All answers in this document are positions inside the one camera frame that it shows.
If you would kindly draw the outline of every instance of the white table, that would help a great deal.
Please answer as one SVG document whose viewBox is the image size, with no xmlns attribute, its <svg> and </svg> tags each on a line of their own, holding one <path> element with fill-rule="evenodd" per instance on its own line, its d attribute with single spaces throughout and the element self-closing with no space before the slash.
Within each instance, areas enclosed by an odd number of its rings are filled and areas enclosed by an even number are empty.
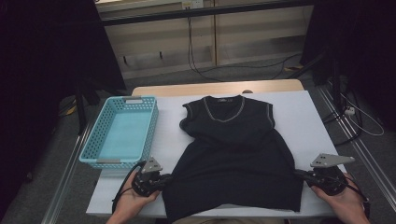
<svg viewBox="0 0 396 224">
<path fill-rule="evenodd" d="M 212 95 L 234 96 L 235 94 Z M 248 98 L 274 105 L 276 129 L 285 139 L 295 159 L 297 169 L 311 170 L 309 164 L 319 153 L 337 154 L 317 110 L 307 91 L 283 91 L 242 94 Z M 151 147 L 151 155 L 163 166 L 162 174 L 172 173 L 184 149 L 192 138 L 178 126 L 186 117 L 183 104 L 202 98 L 203 95 L 158 97 L 159 117 Z M 109 217 L 111 200 L 117 193 L 128 171 L 102 171 L 92 195 L 87 214 Z M 163 198 L 160 195 L 140 212 L 142 217 L 165 217 Z M 279 211 L 264 208 L 241 207 L 231 204 L 205 211 L 195 217 L 323 217 L 333 216 L 329 205 L 317 198 L 304 184 L 301 212 Z"/>
</svg>

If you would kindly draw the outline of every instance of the human arm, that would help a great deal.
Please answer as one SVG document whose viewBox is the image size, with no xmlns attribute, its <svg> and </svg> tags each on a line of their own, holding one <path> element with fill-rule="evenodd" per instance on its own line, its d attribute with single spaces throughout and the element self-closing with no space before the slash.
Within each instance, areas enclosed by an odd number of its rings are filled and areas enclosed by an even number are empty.
<svg viewBox="0 0 396 224">
<path fill-rule="evenodd" d="M 358 187 L 349 179 L 346 179 L 348 184 L 357 189 Z M 364 208 L 362 206 L 363 198 L 355 191 L 350 188 L 345 188 L 343 192 L 329 196 L 322 189 L 312 186 L 311 189 L 317 194 L 317 196 L 324 200 L 332 208 L 334 213 L 339 219 L 346 224 L 366 224 L 370 223 L 364 214 Z"/>
<path fill-rule="evenodd" d="M 116 210 L 106 224 L 126 223 L 129 219 L 135 217 L 146 204 L 155 201 L 157 196 L 160 194 L 160 192 L 157 190 L 150 196 L 144 197 L 134 192 L 131 187 L 135 175 L 136 172 L 133 171 L 128 180 L 125 182 L 122 191 L 126 191 L 120 196 L 120 199 L 117 202 Z"/>
</svg>

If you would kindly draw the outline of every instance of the light blue plastic basket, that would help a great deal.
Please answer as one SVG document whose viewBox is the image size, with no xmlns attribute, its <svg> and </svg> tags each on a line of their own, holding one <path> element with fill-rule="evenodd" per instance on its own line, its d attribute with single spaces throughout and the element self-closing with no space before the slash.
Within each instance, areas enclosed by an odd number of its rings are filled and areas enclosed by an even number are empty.
<svg viewBox="0 0 396 224">
<path fill-rule="evenodd" d="M 108 98 L 79 160 L 98 169 L 132 168 L 149 157 L 157 118 L 154 96 Z"/>
</svg>

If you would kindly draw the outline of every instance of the metal frame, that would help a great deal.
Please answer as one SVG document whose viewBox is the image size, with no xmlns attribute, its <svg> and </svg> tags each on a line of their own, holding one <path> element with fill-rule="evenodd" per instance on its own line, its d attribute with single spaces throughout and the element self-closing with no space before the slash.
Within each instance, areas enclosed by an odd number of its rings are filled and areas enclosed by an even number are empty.
<svg viewBox="0 0 396 224">
<path fill-rule="evenodd" d="M 227 7 L 204 7 L 204 8 L 190 9 L 190 10 L 177 10 L 177 11 L 153 13 L 147 15 L 116 17 L 116 18 L 102 19 L 101 21 L 85 21 L 81 23 L 70 22 L 70 23 L 57 24 L 55 27 L 85 26 L 85 25 L 113 26 L 113 25 L 146 22 L 146 21 L 165 21 L 165 20 L 181 19 L 188 17 L 202 17 L 202 16 L 259 11 L 259 10 L 285 8 L 285 7 L 305 7 L 305 6 L 313 6 L 316 4 L 334 3 L 336 1 L 339 0 L 278 0 L 278 1 L 256 3 L 256 4 L 245 4 L 245 5 L 236 5 L 236 6 L 227 6 Z"/>
<path fill-rule="evenodd" d="M 323 98 L 324 102 L 326 103 L 327 107 L 331 111 L 336 111 L 335 106 L 332 104 L 332 94 L 328 90 L 318 89 L 321 97 Z M 346 137 L 350 138 L 354 136 L 357 131 L 353 128 L 352 124 L 342 116 L 340 119 L 337 119 L 338 124 L 340 125 L 341 129 L 345 133 Z M 396 212 L 396 188 L 379 166 L 378 162 L 376 162 L 373 155 L 370 153 L 370 150 L 364 145 L 363 141 L 360 138 L 355 139 L 351 142 L 351 145 L 356 150 L 357 154 L 361 158 L 364 166 L 369 171 L 370 175 L 372 176 L 375 183 L 379 186 L 382 193 L 384 194 L 385 198 L 388 200 L 390 206 Z"/>
<path fill-rule="evenodd" d="M 77 138 L 72 155 L 70 156 L 66 168 L 64 169 L 61 181 L 59 182 L 58 187 L 56 188 L 55 193 L 53 194 L 52 199 L 49 203 L 46 214 L 41 221 L 42 224 L 56 223 L 56 220 L 58 219 L 62 205 L 64 204 L 64 198 L 68 192 L 68 188 L 70 187 L 74 172 L 76 171 L 78 156 L 81 153 L 81 150 L 83 149 L 83 146 L 86 143 L 90 132 L 92 131 L 95 118 L 99 115 L 100 107 L 101 106 L 97 106 L 96 111 L 94 112 L 92 117 L 90 117 L 88 125 L 84 129 L 83 133 L 80 134 Z"/>
</svg>

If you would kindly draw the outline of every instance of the power outlet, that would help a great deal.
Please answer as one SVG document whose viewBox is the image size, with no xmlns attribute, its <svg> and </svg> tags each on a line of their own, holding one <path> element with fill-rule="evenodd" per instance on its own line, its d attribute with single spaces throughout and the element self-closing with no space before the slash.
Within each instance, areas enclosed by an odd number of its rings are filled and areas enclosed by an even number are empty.
<svg viewBox="0 0 396 224">
<path fill-rule="evenodd" d="M 192 2 L 192 8 L 202 8 L 204 7 L 204 0 L 195 0 Z"/>
<path fill-rule="evenodd" d="M 192 1 L 181 2 L 181 9 L 190 9 L 190 8 L 192 8 Z"/>
<path fill-rule="evenodd" d="M 347 106 L 346 111 L 344 112 L 346 115 L 354 115 L 355 114 L 355 107 Z"/>
<path fill-rule="evenodd" d="M 182 9 L 193 9 L 204 7 L 204 0 L 183 1 L 181 2 Z"/>
</svg>

